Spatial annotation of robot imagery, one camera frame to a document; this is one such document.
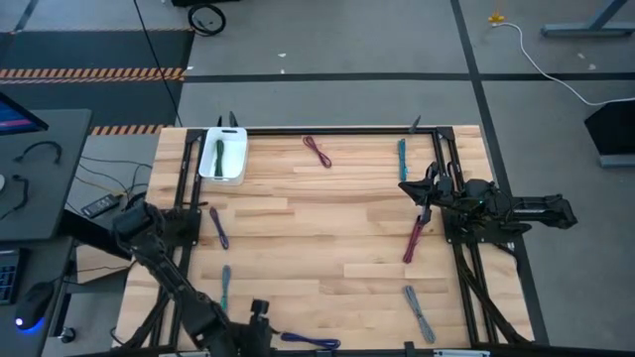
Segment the desk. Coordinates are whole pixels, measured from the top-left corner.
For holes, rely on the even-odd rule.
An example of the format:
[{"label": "desk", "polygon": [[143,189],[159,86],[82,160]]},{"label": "desk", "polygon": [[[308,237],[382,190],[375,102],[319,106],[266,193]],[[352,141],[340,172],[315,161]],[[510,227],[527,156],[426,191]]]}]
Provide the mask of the desk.
[{"label": "desk", "polygon": [[[491,179],[479,128],[453,130],[465,179]],[[161,133],[147,196],[161,208],[171,208],[174,202],[185,137],[186,129]],[[420,212],[397,188],[397,141],[404,137],[409,178],[420,179],[435,160],[429,136],[315,136],[332,159],[329,170],[303,145],[300,135],[250,136],[243,185],[202,185],[200,201],[218,209],[230,249],[222,250],[204,211],[199,244],[191,255],[189,279],[194,287],[219,300],[221,268],[228,264],[231,320],[247,322],[252,298],[262,298],[270,302],[274,328],[338,338],[342,349],[401,349],[409,340],[417,348],[469,346],[452,248],[436,208],[413,263],[401,262]],[[196,153],[194,148],[191,167]],[[532,338],[513,258],[481,246],[492,299],[521,334]],[[415,287],[437,335],[434,345],[423,339],[404,299],[404,285]],[[116,330],[119,337],[132,335],[152,308],[157,291],[145,268],[131,270]],[[164,326],[169,326],[172,314],[165,317]],[[277,337],[272,345],[313,349]],[[193,348],[183,331],[179,347]]]},{"label": "desk", "polygon": [[[2,163],[0,169],[10,178],[19,174],[29,179],[30,199],[27,206],[0,222],[0,249],[26,248],[29,251],[23,276],[19,282],[18,300],[35,283],[58,278],[66,268],[72,250],[72,238],[61,234],[59,227],[64,216],[64,203],[83,149],[90,125],[88,110],[52,110],[35,112],[46,121],[50,128],[46,132],[20,134],[0,138]],[[12,162],[31,144],[42,140],[55,140],[63,147],[61,163],[56,166],[55,149],[37,148],[29,153],[22,164]],[[22,191],[13,186],[5,187],[0,209],[20,201]],[[30,239],[14,241],[8,239]],[[49,332],[56,297],[62,289],[61,281],[56,281],[53,302],[45,314],[44,324],[37,331],[25,334],[14,322],[16,305],[0,306],[0,344],[3,355],[40,356]]]}]

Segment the blue light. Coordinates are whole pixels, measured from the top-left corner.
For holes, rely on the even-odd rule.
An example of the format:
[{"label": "blue light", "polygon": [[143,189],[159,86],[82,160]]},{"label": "blue light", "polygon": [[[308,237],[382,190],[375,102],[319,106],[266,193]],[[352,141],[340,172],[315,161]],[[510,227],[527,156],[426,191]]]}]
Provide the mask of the blue light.
[{"label": "blue light", "polygon": [[35,324],[35,326],[23,330],[23,329],[18,329],[20,332],[24,333],[24,334],[34,334],[36,332],[38,332],[38,330],[40,330],[42,328],[42,326],[44,325],[44,318],[40,318],[40,321],[38,321],[38,323]]}]

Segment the hazard tape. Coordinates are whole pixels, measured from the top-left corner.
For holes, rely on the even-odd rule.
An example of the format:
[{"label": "hazard tape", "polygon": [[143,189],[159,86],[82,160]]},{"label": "hazard tape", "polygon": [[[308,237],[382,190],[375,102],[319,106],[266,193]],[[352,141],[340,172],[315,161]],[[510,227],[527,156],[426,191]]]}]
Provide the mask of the hazard tape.
[{"label": "hazard tape", "polygon": [[140,135],[159,134],[161,129],[174,127],[174,125],[114,125],[96,126],[90,130],[90,135]]},{"label": "hazard tape", "polygon": [[128,68],[3,68],[0,79],[52,79],[52,78],[157,78],[161,72],[166,79],[180,79],[183,68],[128,67]]},{"label": "hazard tape", "polygon": [[[42,29],[42,30],[23,30],[21,33],[47,33],[47,32],[143,32],[143,29],[87,29],[87,28],[56,28],[56,29]],[[158,28],[158,29],[148,29],[148,32],[167,32],[167,31],[186,31],[193,32],[193,28],[190,27],[182,27],[182,28]]]},{"label": "hazard tape", "polygon": [[[122,77],[122,78],[69,78],[69,79],[0,79],[2,84],[47,84],[47,83],[102,83],[161,80],[160,77]],[[182,76],[166,77],[166,80],[184,81]]]}]

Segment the black wheel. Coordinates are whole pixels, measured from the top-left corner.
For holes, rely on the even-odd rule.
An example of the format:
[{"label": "black wheel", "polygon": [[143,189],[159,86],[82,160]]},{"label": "black wheel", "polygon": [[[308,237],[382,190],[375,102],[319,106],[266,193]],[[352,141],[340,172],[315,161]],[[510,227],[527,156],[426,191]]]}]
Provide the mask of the black wheel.
[{"label": "black wheel", "polygon": [[190,26],[201,36],[220,34],[227,24],[225,14],[211,4],[194,5],[188,11]]}]

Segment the keyboard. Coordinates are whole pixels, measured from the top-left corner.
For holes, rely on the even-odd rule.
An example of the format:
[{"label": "keyboard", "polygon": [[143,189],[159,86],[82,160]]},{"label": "keyboard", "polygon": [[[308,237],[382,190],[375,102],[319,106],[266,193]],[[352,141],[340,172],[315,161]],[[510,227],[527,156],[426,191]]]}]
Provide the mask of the keyboard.
[{"label": "keyboard", "polygon": [[20,283],[23,249],[0,251],[0,305],[13,304]]}]

